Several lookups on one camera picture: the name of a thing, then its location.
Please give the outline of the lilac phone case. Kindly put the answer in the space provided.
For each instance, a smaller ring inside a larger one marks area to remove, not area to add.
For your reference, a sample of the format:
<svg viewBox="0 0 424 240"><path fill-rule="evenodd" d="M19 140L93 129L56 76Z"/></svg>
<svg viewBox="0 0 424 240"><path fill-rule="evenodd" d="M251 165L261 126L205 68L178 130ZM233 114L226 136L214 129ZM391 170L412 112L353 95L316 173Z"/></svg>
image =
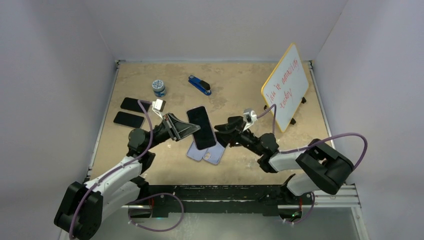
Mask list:
<svg viewBox="0 0 424 240"><path fill-rule="evenodd" d="M186 152L186 156L197 162L201 161L207 152L207 148L199 150L196 143L193 141Z"/></svg>
<svg viewBox="0 0 424 240"><path fill-rule="evenodd" d="M206 149L202 159L209 162L210 164L217 165L220 162L225 149L226 148L224 146L217 142L216 145Z"/></svg>

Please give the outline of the black phone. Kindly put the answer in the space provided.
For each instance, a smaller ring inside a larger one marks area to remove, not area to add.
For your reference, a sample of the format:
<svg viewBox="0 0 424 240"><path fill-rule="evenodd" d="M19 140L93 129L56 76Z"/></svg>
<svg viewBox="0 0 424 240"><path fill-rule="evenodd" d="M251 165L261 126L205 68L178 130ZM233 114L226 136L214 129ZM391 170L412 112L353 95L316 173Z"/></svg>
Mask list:
<svg viewBox="0 0 424 240"><path fill-rule="evenodd" d="M141 100L140 102L141 105L144 107L145 111L148 112L152 103L144 100ZM120 105L120 108L132 112L144 113L144 111L139 105L139 100L131 97L125 97Z"/></svg>
<svg viewBox="0 0 424 240"><path fill-rule="evenodd" d="M122 111L119 111L113 119L113 123L129 128L140 128L143 125L144 121L145 118L143 116Z"/></svg>

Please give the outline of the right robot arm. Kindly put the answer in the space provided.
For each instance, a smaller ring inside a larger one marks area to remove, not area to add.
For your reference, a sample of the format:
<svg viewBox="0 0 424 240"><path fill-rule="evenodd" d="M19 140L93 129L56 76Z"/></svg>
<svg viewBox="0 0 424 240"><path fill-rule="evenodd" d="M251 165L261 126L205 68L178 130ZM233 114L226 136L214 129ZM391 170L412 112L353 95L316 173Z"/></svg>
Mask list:
<svg viewBox="0 0 424 240"><path fill-rule="evenodd" d="M228 122L214 126L217 138L226 145L241 145L259 156L257 163L266 173L302 170L292 174L282 185L280 196L288 204L301 195L321 190L335 195L354 171L354 164L337 150L316 138L304 149L281 151L273 133L255 136L241 116L229 117Z"/></svg>

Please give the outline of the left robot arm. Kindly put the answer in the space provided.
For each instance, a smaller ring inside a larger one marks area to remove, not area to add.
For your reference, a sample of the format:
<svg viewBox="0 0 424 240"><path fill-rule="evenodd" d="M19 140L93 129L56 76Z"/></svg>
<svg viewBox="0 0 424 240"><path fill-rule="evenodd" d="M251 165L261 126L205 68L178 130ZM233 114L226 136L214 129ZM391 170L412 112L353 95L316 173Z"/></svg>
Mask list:
<svg viewBox="0 0 424 240"><path fill-rule="evenodd" d="M112 169L84 183L73 182L63 196L53 223L71 239L91 239L101 223L127 203L138 205L149 199L149 184L140 176L153 163L153 148L169 139L182 140L200 130L166 113L149 131L135 128L128 135L128 153Z"/></svg>

